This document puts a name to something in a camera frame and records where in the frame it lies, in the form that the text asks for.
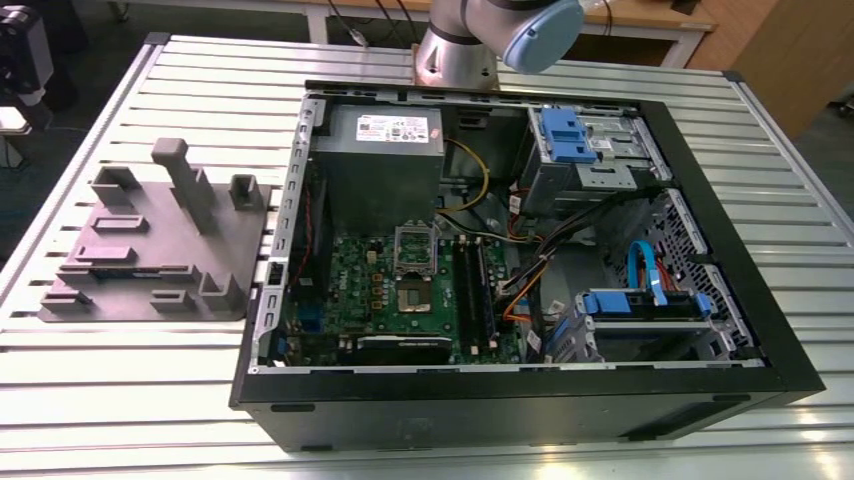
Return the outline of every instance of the green circuit board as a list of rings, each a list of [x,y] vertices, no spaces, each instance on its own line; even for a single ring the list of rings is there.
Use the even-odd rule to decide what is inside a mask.
[[[433,276],[398,275],[394,236],[363,238],[338,236],[334,243],[331,288],[325,305],[323,333],[335,335],[421,335],[453,339],[451,363],[518,363],[515,334],[497,338],[498,348],[473,355],[463,352],[458,336],[451,240],[437,245],[402,238],[401,254],[407,262],[426,262],[427,249],[435,248],[437,273]],[[503,246],[486,242],[483,252],[490,280],[507,277]],[[330,364],[315,356],[310,364]]]

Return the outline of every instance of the ram slot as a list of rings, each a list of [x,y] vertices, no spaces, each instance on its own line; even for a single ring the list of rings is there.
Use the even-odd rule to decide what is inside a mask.
[[[495,315],[493,314],[493,288],[490,286],[490,272],[486,265],[486,254],[481,238],[469,245],[470,275],[473,276],[473,296],[478,310],[477,329],[478,343],[489,348],[495,337]]]
[[[457,330],[459,332],[459,344],[465,353],[479,353],[478,327],[477,327],[477,303],[474,292],[477,285],[473,282],[469,263],[469,245],[466,237],[461,236],[454,241],[454,290],[457,297]]]

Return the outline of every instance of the open computer tower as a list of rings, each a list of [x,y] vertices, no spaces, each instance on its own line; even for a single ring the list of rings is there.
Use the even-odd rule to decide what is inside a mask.
[[[231,398],[286,450],[670,439],[824,389],[662,103],[307,91]]]

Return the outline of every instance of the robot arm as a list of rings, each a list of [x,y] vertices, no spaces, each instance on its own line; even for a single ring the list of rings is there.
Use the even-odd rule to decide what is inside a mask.
[[[575,43],[583,21],[579,0],[435,1],[417,56],[418,83],[494,88],[497,56],[518,72],[538,73]]]

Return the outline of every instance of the slotted aluminum surface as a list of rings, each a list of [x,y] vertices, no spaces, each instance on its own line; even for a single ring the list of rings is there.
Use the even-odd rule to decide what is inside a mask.
[[[850,222],[750,92],[714,72],[565,63],[539,76],[503,71],[501,80],[505,90],[670,106],[829,387],[789,408],[748,413],[669,443],[286,454],[227,406],[242,322],[64,325],[35,317],[95,202],[87,180],[99,166],[128,165],[140,180],[164,179],[151,144],[183,137],[212,182],[252,173],[278,188],[305,80],[405,84],[410,74],[406,51],[191,37],[144,47],[0,276],[0,472],[182,479],[850,476]]]

